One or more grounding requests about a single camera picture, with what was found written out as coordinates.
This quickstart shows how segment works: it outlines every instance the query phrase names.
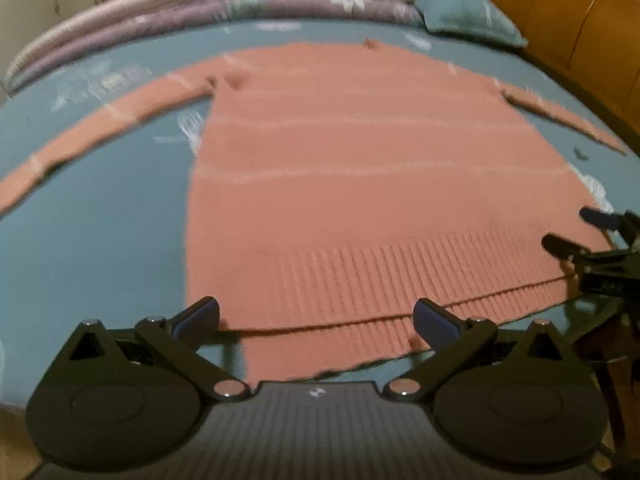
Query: gray ribbed surface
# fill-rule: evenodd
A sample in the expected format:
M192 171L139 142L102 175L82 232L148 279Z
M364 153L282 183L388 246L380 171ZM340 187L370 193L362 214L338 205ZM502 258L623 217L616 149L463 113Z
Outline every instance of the gray ribbed surface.
M312 396L322 388L325 393ZM546 475L488 469L448 446L415 405L371 383L268 383L213 409L196 436L136 470L84 474L46 465L33 480L596 480L588 466Z

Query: pink sweater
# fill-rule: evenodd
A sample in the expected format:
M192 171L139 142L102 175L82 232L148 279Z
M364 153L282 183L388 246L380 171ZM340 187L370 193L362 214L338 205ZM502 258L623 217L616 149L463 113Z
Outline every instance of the pink sweater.
M510 103L623 152L617 139L530 92L369 40L245 50L159 78L9 174L0 212L56 162L207 93L187 301L216 296L229 329L267 331L246 339L250 380L418 348L406 320L423 296L464 316L524 316L568 296L546 232L607 247L577 214L590 194ZM296 332L269 332L282 330ZM378 343L340 346L367 334ZM317 359L296 357L319 341Z

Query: headboard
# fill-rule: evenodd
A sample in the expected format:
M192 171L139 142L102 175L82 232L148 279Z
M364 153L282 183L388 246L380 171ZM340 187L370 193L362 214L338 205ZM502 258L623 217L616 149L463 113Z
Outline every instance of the headboard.
M543 68L640 152L640 0L493 0Z

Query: mattress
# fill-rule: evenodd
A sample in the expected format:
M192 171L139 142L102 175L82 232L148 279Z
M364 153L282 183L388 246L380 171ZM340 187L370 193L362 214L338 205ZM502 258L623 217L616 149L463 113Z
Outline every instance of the mattress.
M29 86L0 108L0 178L58 132L156 76L254 46L361 43L363 38L530 88L606 129L577 99L514 54L400 25L247 21L124 44ZM0 404L17 410L26 405L81 319L95 317L108 328L122 328L149 315L171 316L184 306L186 195L209 105L208 98L193 102L106 144L59 171L0 219ZM640 210L632 185L640 178L636 155L622 157L571 129L520 113L575 167L602 207ZM537 316L575 338L610 308L574 300ZM225 334L220 344L200 352L242 378L242 347L233 339ZM383 384L427 357L427 352L413 354L328 380Z

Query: metal bolt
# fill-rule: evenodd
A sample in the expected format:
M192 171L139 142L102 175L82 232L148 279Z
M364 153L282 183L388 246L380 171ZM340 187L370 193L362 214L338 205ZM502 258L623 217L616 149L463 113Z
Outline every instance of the metal bolt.
M220 397L237 397L246 390L246 385L235 379L226 379L213 386L213 391Z
M413 395L420 391L420 383L413 379L395 379L389 383L389 389L397 395Z

